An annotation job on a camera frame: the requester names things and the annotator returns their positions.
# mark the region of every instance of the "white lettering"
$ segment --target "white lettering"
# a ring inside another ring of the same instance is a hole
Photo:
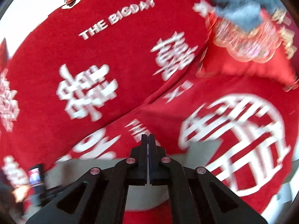
[[[100,32],[99,27],[95,24],[92,26],[92,28],[88,29],[88,32],[91,36],[95,35],[96,33]]]
[[[123,18],[123,15],[121,14],[120,11],[117,11],[116,15],[119,17],[120,20]]]
[[[142,124],[139,124],[137,126],[134,126],[132,129],[129,131],[132,131],[133,133],[131,135],[136,135],[137,133],[140,133],[142,131],[146,130],[146,127],[142,128]]]
[[[131,4],[130,9],[131,9],[133,14],[137,13],[139,11],[139,6],[137,4]]]
[[[16,121],[20,109],[18,101],[14,99],[16,90],[11,90],[6,79],[8,70],[4,69],[0,74],[0,118],[7,132],[13,131],[13,121]]]
[[[108,25],[104,22],[104,19],[102,19],[100,22],[97,22],[97,25],[101,31],[108,27]]]
[[[148,5],[150,5],[151,7],[154,7],[154,6],[155,6],[154,0],[146,0],[146,3],[147,3]]]
[[[124,8],[121,10],[121,14],[122,14],[124,17],[129,16],[131,13],[132,13],[132,11],[131,11],[128,7],[124,7]]]
[[[104,137],[105,131],[105,128],[102,128],[88,135],[73,147],[73,151],[80,153],[93,147],[94,145],[96,145],[96,143],[99,142],[99,140],[101,140]]]
[[[145,2],[141,1],[139,3],[140,11],[143,11],[144,9],[148,9],[150,6],[146,4]]]
[[[119,17],[114,13],[108,17],[108,20],[111,24],[115,24],[116,22],[119,21]]]
[[[84,40],[87,40],[89,38],[88,35],[87,35],[87,32],[88,32],[88,30],[85,30],[84,32],[82,32],[81,34],[79,34],[79,36],[82,36],[82,38]]]
[[[157,44],[150,50],[150,52],[155,52],[159,49],[162,49],[164,46],[168,45],[168,44],[171,44],[181,38],[183,38],[184,36],[184,32],[181,32],[181,33],[177,33],[176,31],[174,32],[173,36],[169,39],[166,39],[164,41],[162,41],[162,39],[159,39],[159,41],[157,42]]]
[[[128,123],[125,127],[131,126],[131,125],[136,126],[138,123],[140,123],[139,120],[134,119],[133,121],[131,121],[130,123]]]
[[[120,139],[121,135],[113,138],[110,141],[108,140],[108,137],[105,137],[100,140],[99,143],[94,147],[94,149],[90,152],[87,152],[80,156],[80,159],[91,159],[91,158],[97,158],[99,155],[101,155],[104,151],[106,151],[110,146],[112,146],[114,143],[116,143]]]

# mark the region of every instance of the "gray fabric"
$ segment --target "gray fabric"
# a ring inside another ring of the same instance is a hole
[[[185,167],[196,168],[205,166],[214,155],[220,141],[193,142],[187,154],[169,155],[170,158],[180,162]],[[56,167],[46,173],[47,188],[57,185],[68,185],[75,182],[92,167],[106,169],[115,166],[122,158],[114,160],[99,159],[71,159],[59,162]],[[168,199],[167,186],[130,186],[127,195],[126,211],[144,211],[159,206]],[[26,218],[33,215],[39,208],[30,208]]]
[[[212,0],[216,3],[216,14],[227,18],[249,32],[261,24],[261,7],[270,15],[277,9],[285,9],[280,0]]]
[[[191,143],[183,166],[192,169],[206,166],[221,143],[221,140]]]

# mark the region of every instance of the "red blanket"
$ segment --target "red blanket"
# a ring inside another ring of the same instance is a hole
[[[207,35],[195,2],[81,0],[34,30],[1,74],[0,156],[11,183],[60,157],[128,157],[143,133],[168,154],[221,138],[207,168],[261,213],[290,171],[299,91],[196,78]],[[126,213],[125,223],[169,223],[155,219],[161,210]]]

